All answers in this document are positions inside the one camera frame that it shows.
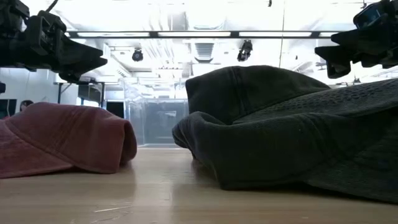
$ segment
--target baseball cap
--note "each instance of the baseball cap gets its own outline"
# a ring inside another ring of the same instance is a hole
[[[331,89],[270,66],[187,80],[181,147],[225,190],[305,182],[398,203],[398,80]]]
[[[101,108],[34,103],[0,121],[0,178],[72,167],[112,174],[136,152],[130,122]]]

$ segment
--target wooden table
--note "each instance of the wooden table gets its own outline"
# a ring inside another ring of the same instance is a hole
[[[398,223],[398,207],[311,188],[220,190],[187,150],[140,150],[114,175],[0,180],[1,224]]]

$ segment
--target ceiling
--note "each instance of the ceiling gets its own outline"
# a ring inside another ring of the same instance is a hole
[[[22,0],[31,14],[46,9],[52,1]],[[362,0],[59,0],[52,13],[58,14],[68,30],[322,30],[354,29],[353,17],[361,11]],[[304,73],[327,84],[389,78],[392,72],[380,67],[354,66],[350,75],[329,80],[325,66],[314,54],[317,46],[333,45],[322,39],[254,39],[246,62],[236,60],[243,39],[102,39],[79,40],[103,48],[109,46],[111,67],[96,71],[99,77],[120,78],[115,67],[132,77],[181,79],[202,75],[230,65],[272,65]],[[133,62],[135,48],[144,59]],[[210,59],[198,63],[195,58]]]

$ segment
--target red baseball cap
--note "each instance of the red baseball cap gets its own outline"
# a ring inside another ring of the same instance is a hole
[[[72,167],[112,174],[136,153],[131,123],[101,108],[35,103],[0,120],[0,179]]]

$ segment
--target person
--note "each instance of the person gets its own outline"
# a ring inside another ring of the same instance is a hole
[[[32,105],[33,101],[32,100],[24,100],[21,102],[21,105],[19,107],[19,111],[24,111],[29,105]]]

